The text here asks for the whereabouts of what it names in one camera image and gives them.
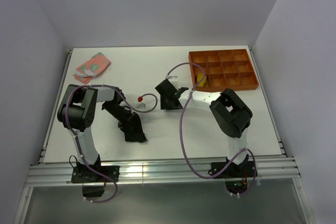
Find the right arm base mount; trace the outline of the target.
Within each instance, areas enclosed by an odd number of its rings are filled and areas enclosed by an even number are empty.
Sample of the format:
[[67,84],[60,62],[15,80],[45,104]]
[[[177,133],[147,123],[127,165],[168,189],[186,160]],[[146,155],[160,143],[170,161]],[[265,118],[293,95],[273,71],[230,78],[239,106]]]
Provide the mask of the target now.
[[224,179],[225,187],[228,192],[240,196],[248,189],[248,179],[252,178],[253,181],[255,181],[257,175],[255,163],[250,161],[247,155],[241,164],[230,164],[229,167],[215,177],[215,179]]

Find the yellow sock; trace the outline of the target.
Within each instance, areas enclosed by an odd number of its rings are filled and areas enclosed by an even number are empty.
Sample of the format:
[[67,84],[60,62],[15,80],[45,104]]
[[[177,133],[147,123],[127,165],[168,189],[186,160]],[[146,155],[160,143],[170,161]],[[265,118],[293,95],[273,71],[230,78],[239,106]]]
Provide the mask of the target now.
[[196,76],[196,84],[198,88],[208,87],[207,76],[200,73]]

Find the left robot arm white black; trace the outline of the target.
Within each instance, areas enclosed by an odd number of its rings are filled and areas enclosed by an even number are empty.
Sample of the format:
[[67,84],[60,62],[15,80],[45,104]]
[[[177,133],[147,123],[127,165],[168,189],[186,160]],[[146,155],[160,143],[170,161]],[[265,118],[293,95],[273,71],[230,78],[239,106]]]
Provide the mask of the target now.
[[103,85],[86,87],[70,84],[63,96],[57,119],[74,138],[78,163],[87,164],[83,175],[91,182],[98,181],[102,176],[102,168],[96,165],[100,162],[100,156],[91,131],[97,103],[101,102],[102,109],[117,119],[126,142],[146,142],[139,115],[129,105],[122,106],[124,100],[121,89]]

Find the black sock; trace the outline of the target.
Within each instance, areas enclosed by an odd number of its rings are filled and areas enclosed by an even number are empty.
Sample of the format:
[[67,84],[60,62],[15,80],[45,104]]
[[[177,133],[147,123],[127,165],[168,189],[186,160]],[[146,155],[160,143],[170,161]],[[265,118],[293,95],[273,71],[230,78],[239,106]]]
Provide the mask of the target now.
[[131,143],[145,143],[147,141],[147,138],[145,137],[145,134],[143,132],[137,133],[137,132],[125,132],[124,133],[125,141],[131,142]]

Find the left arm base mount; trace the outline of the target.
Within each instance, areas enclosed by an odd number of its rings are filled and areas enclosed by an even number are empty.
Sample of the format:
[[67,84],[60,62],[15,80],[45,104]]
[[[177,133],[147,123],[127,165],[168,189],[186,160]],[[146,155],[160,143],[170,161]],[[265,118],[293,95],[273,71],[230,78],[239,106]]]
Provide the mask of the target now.
[[117,194],[120,174],[120,166],[108,165],[102,166],[100,156],[89,168],[85,164],[81,164],[74,155],[69,157],[69,164],[72,167],[72,184],[82,184],[82,195],[85,200],[91,202],[107,202],[110,198],[99,200],[103,196],[107,182],[115,185],[115,192],[112,198]]

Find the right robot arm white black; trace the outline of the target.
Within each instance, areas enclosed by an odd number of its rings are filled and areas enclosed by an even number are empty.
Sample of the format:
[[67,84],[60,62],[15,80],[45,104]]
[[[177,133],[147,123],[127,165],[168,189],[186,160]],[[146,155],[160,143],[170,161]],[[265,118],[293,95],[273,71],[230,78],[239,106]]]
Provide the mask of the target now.
[[253,113],[232,89],[222,92],[202,92],[182,87],[177,89],[168,79],[156,87],[162,110],[181,110],[179,135],[182,153],[188,161],[183,141],[183,116],[187,108],[212,113],[221,131],[228,137],[227,170],[234,177],[245,171],[248,162],[247,130]]

